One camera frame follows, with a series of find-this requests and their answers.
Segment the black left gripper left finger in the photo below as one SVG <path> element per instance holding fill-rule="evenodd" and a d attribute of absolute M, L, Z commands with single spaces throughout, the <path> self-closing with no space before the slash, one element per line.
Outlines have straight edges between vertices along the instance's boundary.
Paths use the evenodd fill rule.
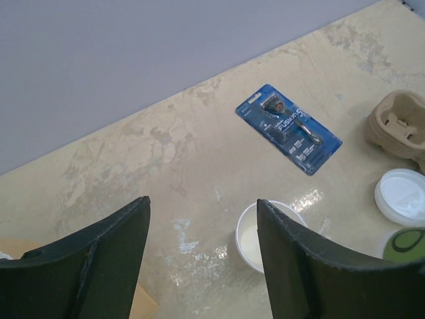
<path fill-rule="evenodd" d="M 17 260 L 1 260 L 2 318 L 129 318 L 150 198 Z"/>

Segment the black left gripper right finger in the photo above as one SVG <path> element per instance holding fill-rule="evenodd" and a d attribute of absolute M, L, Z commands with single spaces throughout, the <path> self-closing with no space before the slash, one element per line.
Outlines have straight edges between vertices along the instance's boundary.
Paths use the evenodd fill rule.
<path fill-rule="evenodd" d="M 258 238 L 274 318 L 423 318 L 424 260 L 341 246 L 259 199 Z"/>

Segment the green paper cup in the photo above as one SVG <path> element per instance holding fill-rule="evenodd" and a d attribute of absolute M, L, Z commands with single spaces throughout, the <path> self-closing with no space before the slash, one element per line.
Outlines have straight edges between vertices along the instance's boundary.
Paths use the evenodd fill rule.
<path fill-rule="evenodd" d="M 289 205 L 274 200 L 270 200 L 270 203 L 300 225 L 308 227 L 303 217 Z M 258 239 L 256 203 L 247 206 L 240 215 L 235 229 L 235 243 L 243 261 L 253 270 L 264 274 Z"/>

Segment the blue razor blister pack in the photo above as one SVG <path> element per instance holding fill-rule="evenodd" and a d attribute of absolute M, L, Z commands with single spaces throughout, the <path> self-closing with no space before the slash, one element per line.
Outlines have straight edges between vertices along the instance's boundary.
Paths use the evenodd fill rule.
<path fill-rule="evenodd" d="M 247 98 L 235 113 L 309 176 L 343 143 L 269 84 Z"/>

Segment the brown paper bag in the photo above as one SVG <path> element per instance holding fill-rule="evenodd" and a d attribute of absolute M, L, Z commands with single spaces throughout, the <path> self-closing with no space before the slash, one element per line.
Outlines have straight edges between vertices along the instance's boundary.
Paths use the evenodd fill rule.
<path fill-rule="evenodd" d="M 22 239 L 1 238 L 1 258 L 19 259 L 25 252 L 41 247 L 41 244 Z M 153 318 L 158 304 L 150 295 L 137 283 L 129 318 Z"/>

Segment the stacked green paper cups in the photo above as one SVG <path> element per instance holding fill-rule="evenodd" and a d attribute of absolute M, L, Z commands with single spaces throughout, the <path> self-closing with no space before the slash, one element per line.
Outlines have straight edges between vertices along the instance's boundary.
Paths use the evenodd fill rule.
<path fill-rule="evenodd" d="M 424 227 L 410 227 L 392 234 L 382 249 L 381 257 L 395 263 L 410 263 L 424 259 Z"/>

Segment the stack of white lids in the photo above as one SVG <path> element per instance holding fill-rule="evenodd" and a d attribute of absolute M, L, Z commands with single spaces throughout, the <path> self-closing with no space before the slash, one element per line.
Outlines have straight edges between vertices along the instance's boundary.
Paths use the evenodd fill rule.
<path fill-rule="evenodd" d="M 375 202 L 389 220 L 405 227 L 424 226 L 424 175 L 411 169 L 387 171 L 375 187 Z"/>

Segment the brown pulp cup carrier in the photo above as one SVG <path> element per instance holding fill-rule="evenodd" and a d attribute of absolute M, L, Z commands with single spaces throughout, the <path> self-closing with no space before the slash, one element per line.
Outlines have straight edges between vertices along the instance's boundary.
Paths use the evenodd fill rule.
<path fill-rule="evenodd" d="M 424 172 L 424 97 L 409 90 L 387 94 L 366 118 L 365 139 Z"/>

